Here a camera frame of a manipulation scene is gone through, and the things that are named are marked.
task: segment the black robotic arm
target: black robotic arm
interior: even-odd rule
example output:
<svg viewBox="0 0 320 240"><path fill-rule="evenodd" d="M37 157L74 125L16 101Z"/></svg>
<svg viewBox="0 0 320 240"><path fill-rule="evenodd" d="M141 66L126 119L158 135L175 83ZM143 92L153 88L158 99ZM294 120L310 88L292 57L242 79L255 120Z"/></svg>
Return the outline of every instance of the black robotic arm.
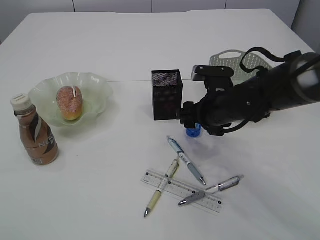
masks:
<svg viewBox="0 0 320 240"><path fill-rule="evenodd" d="M177 119L186 128L194 128L199 123L210 135L223 136L244 127L248 122L259 122L270 116L272 111L280 111L320 102L320 56L316 53L290 53L284 58L272 55L261 47L250 52L261 52L267 58L283 64L267 70L262 66L248 69L247 73L258 69L255 77L233 86L234 71L221 66L194 66L191 79L204 82L206 96L198 103L185 102L177 111ZM232 128L233 122L242 122Z"/></svg>

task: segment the yellow pen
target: yellow pen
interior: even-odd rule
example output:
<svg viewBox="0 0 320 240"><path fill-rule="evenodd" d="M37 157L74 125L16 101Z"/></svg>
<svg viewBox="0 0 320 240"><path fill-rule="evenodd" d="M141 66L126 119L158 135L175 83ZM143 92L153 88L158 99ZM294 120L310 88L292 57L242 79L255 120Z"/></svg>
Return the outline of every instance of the yellow pen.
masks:
<svg viewBox="0 0 320 240"><path fill-rule="evenodd" d="M178 168L179 168L179 157L177 157L171 163L171 166L169 167L168 171L166 172L165 177L163 178L163 180L159 184L158 189L155 191L148 206L146 207L145 212L144 212L144 217L146 217L148 214L150 214L151 211L154 209L156 203L158 202L159 198L161 197L163 190L167 186L169 179L171 179L175 175Z"/></svg>

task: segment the pen tip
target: pen tip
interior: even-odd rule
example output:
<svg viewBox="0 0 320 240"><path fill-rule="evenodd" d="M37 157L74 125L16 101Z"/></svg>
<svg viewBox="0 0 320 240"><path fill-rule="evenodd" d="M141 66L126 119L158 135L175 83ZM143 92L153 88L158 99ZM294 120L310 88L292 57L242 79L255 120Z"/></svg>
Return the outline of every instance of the pen tip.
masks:
<svg viewBox="0 0 320 240"><path fill-rule="evenodd" d="M178 206L185 205L187 203L187 200L182 200L181 202L178 203Z"/></svg>
<svg viewBox="0 0 320 240"><path fill-rule="evenodd" d="M151 212L151 209L150 209L150 208L146 208L143 217L145 218L146 216L148 216L148 214L149 214L150 212Z"/></svg>
<svg viewBox="0 0 320 240"><path fill-rule="evenodd" d="M204 180L203 177L200 178L200 181L201 181L201 183L202 183L203 185L207 185L207 183L206 183L206 181Z"/></svg>

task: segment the white table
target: white table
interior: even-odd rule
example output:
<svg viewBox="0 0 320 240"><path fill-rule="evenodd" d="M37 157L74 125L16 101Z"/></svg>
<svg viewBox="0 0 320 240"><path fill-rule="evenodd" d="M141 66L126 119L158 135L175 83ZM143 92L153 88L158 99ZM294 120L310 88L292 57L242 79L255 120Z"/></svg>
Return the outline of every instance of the white table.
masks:
<svg viewBox="0 0 320 240"><path fill-rule="evenodd" d="M187 79L210 55L255 46L279 56L311 51L267 10L28 16L0 46L0 238L318 238L320 104L273 113L224 137L204 132L191 139L179 121L153 121L151 70L180 69ZM90 125L52 127L60 156L35 166L10 98L69 71L109 78L114 95ZM204 96L202 83L183 83L184 101ZM140 182L142 175L149 168L164 173L176 157L166 135L186 149L209 185L245 175L220 194L220 214L178 208L179 200L165 194L143 218L154 189ZM175 178L200 187L184 165Z"/></svg>

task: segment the pen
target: pen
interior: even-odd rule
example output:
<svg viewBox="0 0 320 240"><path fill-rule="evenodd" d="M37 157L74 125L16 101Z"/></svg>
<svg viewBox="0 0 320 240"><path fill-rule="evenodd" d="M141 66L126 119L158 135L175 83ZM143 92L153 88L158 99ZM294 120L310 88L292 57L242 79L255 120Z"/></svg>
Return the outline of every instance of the pen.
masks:
<svg viewBox="0 0 320 240"><path fill-rule="evenodd" d="M170 146L175 150L175 152L179 155L181 160L185 163L185 165L188 167L190 172L194 175L194 177L203 185L207 185L205 182L204 177L201 175L201 173L198 171L198 169L195 167L195 165L191 162L189 157L185 154L185 152L182 150L182 148L179 146L179 144L172 139L169 136L166 136L166 139L168 140L168 143Z"/></svg>
<svg viewBox="0 0 320 240"><path fill-rule="evenodd" d="M163 180L159 184L158 189L153 194L148 206L145 209L144 217L149 215L151 213L151 211L154 209L156 203L158 202L159 198L161 197L161 194L162 194L163 190L167 186L167 184L169 182L169 179L171 179L175 175L175 173L178 170L178 168L179 168L179 158L177 157L171 163L171 166L169 167L168 171L166 172L165 177L163 178Z"/></svg>
<svg viewBox="0 0 320 240"><path fill-rule="evenodd" d="M203 199L207 195L212 195L212 194L215 194L216 192L222 192L224 190L237 186L240 180L243 178L244 178L243 175L232 177L226 181L218 183L217 185L209 187L205 190L205 191L211 190L210 192L200 191L200 192L196 192L191 196L186 197L181 202L179 202L178 205L179 206L188 205L188 204L194 203L195 201Z"/></svg>

